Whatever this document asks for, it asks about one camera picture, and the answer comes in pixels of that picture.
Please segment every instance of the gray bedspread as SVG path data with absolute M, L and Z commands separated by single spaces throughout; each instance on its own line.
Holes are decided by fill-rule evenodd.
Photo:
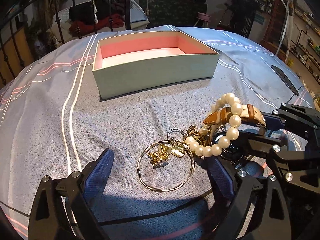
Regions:
M 50 175 L 58 179 L 81 170 L 106 147 L 115 153 L 114 164 L 103 194 L 94 200 L 92 210 L 98 221 L 106 221 L 103 228 L 109 237 L 198 239 L 212 230 L 206 225 L 215 215 L 210 213 L 214 196 L 209 191 L 206 170 L 196 165 L 181 189 L 152 192 L 137 177 L 137 160 L 143 149 L 165 139 L 172 128 L 200 126 L 210 104 L 227 92 L 265 112 L 290 99 L 290 103 L 313 108 L 312 98 L 298 77 L 270 51 L 246 38 L 193 27 L 162 26 L 143 31 L 154 30 L 181 30 L 219 51 L 221 56 L 213 78 L 100 102 L 92 75 L 97 42 L 130 33 L 107 32 L 66 43 L 26 67 L 0 91 L 0 206 L 24 239 L 41 178 Z M 299 96 L 292 97 L 292 91 L 271 69 L 271 64 L 283 70 L 299 89 Z M 284 133 L 292 150 L 304 149 L 305 140 Z M 253 160 L 260 165 L 246 167 L 251 175 L 270 174 L 263 160 Z M 160 169 L 151 169 L 149 165 L 148 159 L 143 159 L 141 169 L 146 182 L 169 188 L 186 177 L 190 160 L 187 156 L 172 158 L 170 165 Z M 122 220 L 149 214 L 153 216 L 148 219 Z

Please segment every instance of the pink stool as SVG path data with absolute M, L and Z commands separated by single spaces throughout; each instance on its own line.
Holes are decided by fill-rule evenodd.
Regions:
M 197 18 L 198 20 L 197 20 L 196 24 L 193 25 L 193 27 L 195 27 L 195 26 L 198 24 L 198 22 L 199 22 L 200 20 L 202 20 L 204 23 L 207 24 L 207 28 L 209 28 L 208 23 L 210 22 L 210 18 L 211 18 L 210 15 L 207 15 L 207 14 L 205 14 L 205 13 L 200 13 L 200 12 L 198 12 L 198 16 L 197 16 L 196 18 Z

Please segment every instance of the box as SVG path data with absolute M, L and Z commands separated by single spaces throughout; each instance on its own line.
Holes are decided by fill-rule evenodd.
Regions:
M 220 54 L 179 31 L 119 35 L 98 41 L 92 73 L 101 99 L 212 77 Z

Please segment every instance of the gold bangle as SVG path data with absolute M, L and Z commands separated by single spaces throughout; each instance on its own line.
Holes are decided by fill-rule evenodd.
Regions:
M 189 158 L 190 158 L 190 160 L 191 160 L 191 166 L 190 166 L 190 171 L 189 171 L 188 177 L 187 177 L 186 180 L 183 181 L 181 184 L 177 185 L 177 186 L 174 187 L 174 188 L 170 188 L 170 189 L 159 189 L 159 188 L 155 188 L 155 187 L 152 187 L 152 186 L 146 184 L 146 183 L 142 180 L 141 171 L 140 171 L 140 161 L 141 161 L 142 157 L 143 157 L 149 150 L 151 150 L 152 148 L 154 148 L 154 147 L 156 147 L 156 146 L 159 146 L 159 145 L 167 145 L 167 144 L 170 144 L 171 146 L 178 146 L 178 147 L 184 149 L 184 152 L 189 156 Z M 139 160 L 138 160 L 138 165 L 137 165 L 137 173 L 138 173 L 140 182 L 141 182 L 145 187 L 147 187 L 148 189 L 150 189 L 150 190 L 152 190 L 152 191 L 155 191 L 155 192 L 169 192 L 169 191 L 173 191 L 173 190 L 176 190 L 176 189 L 181 188 L 181 187 L 188 181 L 188 179 L 190 179 L 190 177 L 191 177 L 191 175 L 192 175 L 192 173 L 193 173 L 194 168 L 195 168 L 195 162 L 194 162 L 193 154 L 192 154 L 192 152 L 189 150 L 188 146 L 186 146 L 186 145 L 183 144 L 182 142 L 180 142 L 180 141 L 178 141 L 178 140 L 175 140 L 175 139 L 173 138 L 173 139 L 171 139 L 171 140 L 159 141 L 159 142 L 153 143 L 153 144 L 151 144 L 150 146 L 148 146 L 148 147 L 142 152 L 142 154 L 140 155 L 140 158 L 139 158 Z

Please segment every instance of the pearl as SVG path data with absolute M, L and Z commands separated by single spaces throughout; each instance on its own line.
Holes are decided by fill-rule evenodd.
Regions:
M 222 102 L 222 100 L 221 100 L 220 98 L 216 101 L 216 106 L 217 106 L 217 107 L 223 108 L 224 105 L 225 105 L 225 104 Z
M 241 118 L 239 115 L 233 115 L 229 119 L 231 127 L 238 128 L 241 125 Z
M 203 150 L 203 156 L 204 157 L 210 157 L 212 154 L 211 154 L 211 147 L 210 146 L 206 146 Z
M 219 107 L 217 107 L 215 104 L 212 104 L 211 105 L 211 112 L 215 112 L 215 111 L 218 111 L 219 110 Z
M 210 128 L 210 125 L 205 125 L 204 123 L 202 123 L 202 126 L 207 129 Z
M 228 102 L 229 105 L 232 106 L 233 98 L 235 98 L 235 95 L 233 93 L 227 93 L 225 100 Z
M 227 94 L 223 94 L 223 95 L 221 96 L 221 102 L 224 103 L 224 104 L 227 104 L 227 103 L 228 103 L 228 102 L 226 101 L 226 95 L 227 95 Z
M 201 157 L 204 153 L 204 147 L 200 145 L 199 147 L 196 148 L 195 153 L 197 156 Z
M 240 99 L 239 98 L 237 98 L 237 97 L 234 97 L 234 98 L 232 98 L 232 99 L 230 99 L 230 101 L 229 101 L 229 105 L 233 105 L 233 104 L 235 104 L 235 103 L 240 103 Z
M 230 141 L 237 139 L 239 136 L 239 131 L 237 128 L 230 127 L 227 131 L 227 137 Z
M 192 136 L 189 136 L 189 137 L 187 137 L 186 138 L 186 145 L 190 145 L 190 143 L 192 143 L 192 142 L 194 142 L 195 141 L 195 139 L 192 137 Z
M 231 113 L 235 115 L 241 115 L 242 114 L 242 105 L 239 103 L 234 103 L 231 106 Z
M 196 141 L 190 143 L 190 145 L 189 145 L 190 150 L 193 151 L 193 152 L 196 151 L 196 149 L 197 149 L 198 147 L 199 147 L 199 144 L 198 144 L 198 142 L 196 142 Z
M 199 129 L 199 133 L 200 133 L 201 135 L 207 135 L 208 129 L 207 129 L 207 128 L 204 128 L 204 127 L 201 127 L 201 128 Z
M 211 154 L 213 155 L 213 156 L 218 156 L 218 155 L 220 155 L 222 153 L 222 149 L 221 149 L 221 147 L 219 146 L 219 144 L 214 144 L 214 145 L 212 145 L 211 146 Z
M 219 146 L 222 149 L 228 148 L 230 145 L 230 140 L 228 139 L 227 136 L 222 136 L 219 141 L 218 141 Z

